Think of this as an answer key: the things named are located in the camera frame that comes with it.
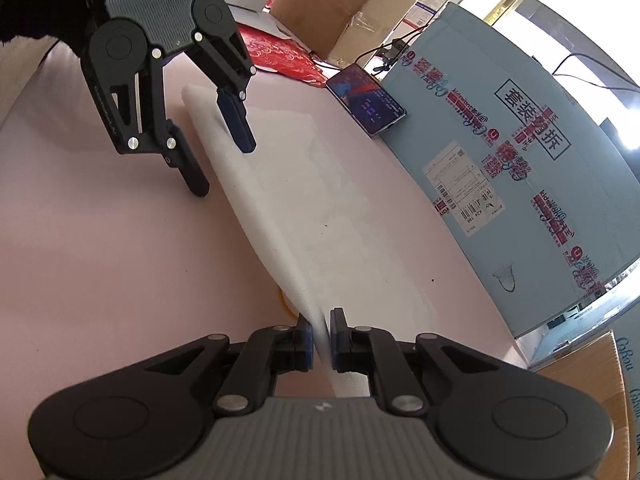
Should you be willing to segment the white nonwoven shopping bag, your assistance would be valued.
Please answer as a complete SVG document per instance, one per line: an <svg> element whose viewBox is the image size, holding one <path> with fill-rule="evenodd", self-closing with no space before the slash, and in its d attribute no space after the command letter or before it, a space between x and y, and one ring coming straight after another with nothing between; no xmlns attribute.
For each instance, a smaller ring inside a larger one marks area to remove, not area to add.
<svg viewBox="0 0 640 480"><path fill-rule="evenodd" d="M329 317L388 330L400 340L436 313L375 214L307 114L254 108L257 148L242 153L213 90L182 92L201 144L254 252L311 324L320 368L337 396L363 396L366 378L331 368Z"/></svg>

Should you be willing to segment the red paper decoration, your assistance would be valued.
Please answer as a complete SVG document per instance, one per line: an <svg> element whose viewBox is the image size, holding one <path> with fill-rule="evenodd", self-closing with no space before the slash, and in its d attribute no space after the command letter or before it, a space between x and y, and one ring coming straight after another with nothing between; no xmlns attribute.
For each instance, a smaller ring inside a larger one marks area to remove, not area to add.
<svg viewBox="0 0 640 480"><path fill-rule="evenodd" d="M240 25L239 31L250 58L260 70L317 88L326 84L322 70L293 40L281 39L245 25Z"/></svg>

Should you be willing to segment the open brown cardboard box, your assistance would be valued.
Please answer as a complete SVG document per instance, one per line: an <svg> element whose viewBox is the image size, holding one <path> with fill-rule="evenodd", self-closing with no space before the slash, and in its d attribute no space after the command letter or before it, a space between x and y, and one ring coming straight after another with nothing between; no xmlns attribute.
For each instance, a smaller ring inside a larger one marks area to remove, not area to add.
<svg viewBox="0 0 640 480"><path fill-rule="evenodd" d="M539 367L537 373L589 394L605 408L613 422L614 437L597 478L633 479L638 465L632 443L636 423L612 330L564 352Z"/></svg>

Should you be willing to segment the sealed brown cardboard box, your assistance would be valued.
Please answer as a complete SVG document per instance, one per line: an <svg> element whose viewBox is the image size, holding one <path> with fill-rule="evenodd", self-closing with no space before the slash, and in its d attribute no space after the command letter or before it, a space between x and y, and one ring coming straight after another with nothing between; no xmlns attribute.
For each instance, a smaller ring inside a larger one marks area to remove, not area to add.
<svg viewBox="0 0 640 480"><path fill-rule="evenodd" d="M323 61L364 64L416 0L273 0L270 14Z"/></svg>

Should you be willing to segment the smartphone with lit screen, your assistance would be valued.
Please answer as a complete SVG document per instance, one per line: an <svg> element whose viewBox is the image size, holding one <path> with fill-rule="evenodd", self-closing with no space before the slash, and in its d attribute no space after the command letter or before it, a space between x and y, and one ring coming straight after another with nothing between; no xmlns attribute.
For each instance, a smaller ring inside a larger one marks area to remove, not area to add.
<svg viewBox="0 0 640 480"><path fill-rule="evenodd" d="M340 70L326 88L370 138L403 120L407 111L358 64Z"/></svg>

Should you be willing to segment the large light blue box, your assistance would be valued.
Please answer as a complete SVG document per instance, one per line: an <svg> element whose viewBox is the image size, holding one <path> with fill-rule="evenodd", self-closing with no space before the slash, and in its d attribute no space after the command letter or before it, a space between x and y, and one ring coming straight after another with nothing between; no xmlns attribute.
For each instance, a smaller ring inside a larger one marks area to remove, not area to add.
<svg viewBox="0 0 640 480"><path fill-rule="evenodd" d="M639 183L536 61L449 3L383 81L383 141L444 218L514 336L639 255Z"/></svg>

